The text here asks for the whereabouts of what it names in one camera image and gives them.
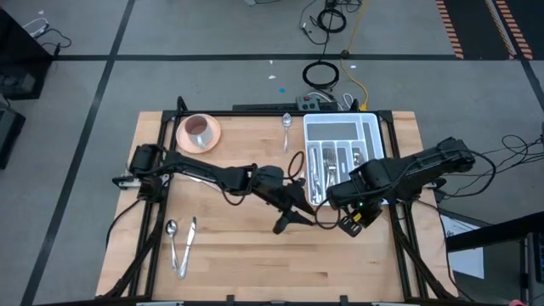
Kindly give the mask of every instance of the yellow cable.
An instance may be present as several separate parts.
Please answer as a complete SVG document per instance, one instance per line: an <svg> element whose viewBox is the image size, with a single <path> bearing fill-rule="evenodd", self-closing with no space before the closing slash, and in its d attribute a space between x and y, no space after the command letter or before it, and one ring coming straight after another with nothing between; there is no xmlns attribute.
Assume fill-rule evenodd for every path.
<svg viewBox="0 0 544 306"><path fill-rule="evenodd" d="M357 16L357 23L355 24L354 31L351 33L351 38L349 39L349 45L348 45L348 48L347 48L348 52L351 49L352 43L354 42L355 35L357 35L357 29L359 28L359 23L363 19L363 15L365 14L366 10L368 10L368 3L370 2L370 0L362 0L362 1L364 2L363 6L361 7L361 9L359 11L359 15ZM340 59L340 66L342 67L342 70L344 71L346 76L348 76L348 78L351 80L351 82L354 82L355 84L357 84L363 90L363 92L365 93L365 102L363 102L363 104L360 106L359 109L361 111L368 110L368 90L366 90L365 85L363 85L361 82L355 80L355 78L353 78L349 74L348 70L346 70L346 68L344 68L344 66L343 66L343 59Z"/></svg>

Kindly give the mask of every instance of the wooden table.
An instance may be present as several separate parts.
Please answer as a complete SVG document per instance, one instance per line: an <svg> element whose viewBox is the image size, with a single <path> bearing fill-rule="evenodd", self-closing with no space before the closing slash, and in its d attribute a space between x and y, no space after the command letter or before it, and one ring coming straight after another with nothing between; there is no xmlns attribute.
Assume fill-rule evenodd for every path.
<svg viewBox="0 0 544 306"><path fill-rule="evenodd" d="M222 127L217 147L194 156L204 162L220 167L256 162L259 166L280 166L286 171L293 154L304 150L302 117L293 118L287 155L282 151L280 117L217 118ZM131 156L136 145L156 142L160 119L161 112L140 113ZM394 125L402 156L422 149L414 113L394 112ZM391 156L387 127L382 126L387 155ZM169 192L166 220L178 222L176 247L180 260L192 216L198 218L198 230L184 280L172 271L170 241L162 235L155 300L224 301L227 295L234 294L238 301L338 301L340 295L348 295L351 302L403 301L386 207L381 217L356 238L340 229L297 224L289 224L284 233L275 235L272 227L279 213L254 195L232 207L220 193L182 175L175 175ZM117 214L134 201L136 193L137 190L121 192ZM423 192L422 199L434 203L428 191ZM133 260L143 209L143 204L135 207L113 229L97 294L111 289ZM321 213L323 220L333 220L335 216L330 208L323 208ZM414 204L412 214L422 259L446 290L456 295L448 278L445 240L437 212ZM412 295L417 296L413 265L406 258ZM144 263L140 293L144 291L148 267Z"/></svg>

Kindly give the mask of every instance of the fork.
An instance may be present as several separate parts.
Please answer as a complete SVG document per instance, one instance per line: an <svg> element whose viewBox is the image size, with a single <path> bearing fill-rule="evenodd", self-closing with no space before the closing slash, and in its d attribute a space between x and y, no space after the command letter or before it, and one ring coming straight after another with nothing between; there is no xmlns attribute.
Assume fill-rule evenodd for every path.
<svg viewBox="0 0 544 306"><path fill-rule="evenodd" d="M325 168L327 170L326 188L329 188L336 184L334 178L336 177L337 171L337 159L332 150L327 150L326 158L324 160Z"/></svg>

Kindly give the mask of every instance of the black metal frame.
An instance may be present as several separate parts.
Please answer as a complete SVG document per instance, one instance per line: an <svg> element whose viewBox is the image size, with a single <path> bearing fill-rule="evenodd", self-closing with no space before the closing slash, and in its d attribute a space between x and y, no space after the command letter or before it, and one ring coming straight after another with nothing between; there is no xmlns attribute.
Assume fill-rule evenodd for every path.
<svg viewBox="0 0 544 306"><path fill-rule="evenodd" d="M368 111L369 113L375 114L378 118L378 121L384 121L388 127L388 136L390 140L390 144L392 147L393 156L391 157L400 157L400 149L399 145L396 139L396 131L394 128L394 119L393 119L393 112L391 110L379 110L379 111ZM178 109L177 110L164 110L162 112L161 116L161 127L160 132L158 135L157 144L163 146L164 141L166 139L166 133L167 133L167 125L169 122L173 119L173 130L172 130L172 137L169 144L169 147L171 150L174 150L177 143L176 143L176 137L175 133L176 130L180 124L181 118L183 116L191 116L194 114L200 114L200 113L206 113L210 116L280 116L283 114L281 110L272 110L272 111L188 111L183 99L181 97L178 98ZM290 111L290 114L292 116L304 116L309 113L315 113L312 111L299 111L294 110ZM378 124L380 134L383 138L383 130L382 125ZM385 144L382 142L382 148L384 153L387 155L387 151L385 150ZM131 275L129 280L124 280L123 278L116 284L116 286L108 292L104 297L97 297L94 300L88 300L88 301L78 301L78 302L68 302L68 303L54 303L54 304L48 304L50 306L75 306L75 305L131 305L134 306L136 303L145 303L145 302L152 302L152 296L153 296L153 287L155 285L155 277L156 277L156 268L158 265L158 255L160 251L161 246L161 236L162 236L162 228L164 227L164 219L165 219L165 212L167 208L167 195L169 191L169 184L167 184L164 188L164 196L162 198L162 201L158 202L158 213L157 213L157 219L156 223L154 225L154 229L151 231L150 235L149 233L149 223L151 220L151 214L153 212L153 206L155 203L146 202L145 208L144 208L144 214L142 216L142 224L140 227L140 233L139 233L139 241L137 245L137 256L134 259L134 261L131 263L129 268L127 269L127 272L125 272L125 275L123 278L126 277L126 275ZM416 254L419 254L418 244L417 244L417 234L413 222L413 217L411 215L411 209L405 205L403 205L404 209L404 216L405 216L405 223L406 223L406 234L409 238L409 241L411 245L413 246ZM391 216L391 224L392 224L392 230L394 230L394 226L400 226L398 224L399 216L396 209L396 203L390 203L389 205L389 213ZM153 243L150 256L150 267L148 269L148 275L147 275L147 281L145 284L145 290L144 295L138 295L138 286L139 286L139 278L140 278L140 267L141 263L144 261L144 258L148 255L148 253L141 253L145 250L145 248L149 248L148 243ZM416 280L417 280L417 287L420 293L420 297L413 297L411 295L411 286L410 286L410 279L408 277L408 270L406 266L405 261L405 250L400 245L399 240L394 235L394 243L395 243L395 250L397 255L397 262L399 266L399 278L400 283L403 291L403 297L405 300L405 303L417 303L420 305L472 305L472 306L491 306L493 304L485 304L485 303L468 303L458 300L447 300L447 299L430 299L428 298L428 291L427 291L427 284L424 278L422 277L422 274L418 269L415 269L416 273ZM125 291L125 289L128 288L128 295L126 297L122 297L122 293ZM366 306L366 305L373 305L374 303L351 303L348 301L347 296L340 296L339 302L318 302L318 303L306 303L306 302L281 302L281 304L296 304L297 306L306 306L306 305L320 305L320 306L338 306L338 303L340 306L349 306L349 305L355 305L355 306ZM272 302L235 302L235 297L232 295L229 295L226 297L225 301L183 301L184 306L201 306L201 305L210 305L210 306L234 306L234 305L241 305L241 306L262 306L265 304L272 304Z"/></svg>

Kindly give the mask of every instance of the utensil organizer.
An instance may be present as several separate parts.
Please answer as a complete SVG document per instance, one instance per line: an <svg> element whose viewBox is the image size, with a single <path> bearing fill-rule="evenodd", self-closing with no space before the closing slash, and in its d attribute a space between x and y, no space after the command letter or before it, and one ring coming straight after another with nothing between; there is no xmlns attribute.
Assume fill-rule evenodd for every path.
<svg viewBox="0 0 544 306"><path fill-rule="evenodd" d="M345 182L349 180L349 172L358 166L370 159L384 158L378 124L377 116L372 113L304 116L310 204L319 205L326 198L327 183Z"/></svg>

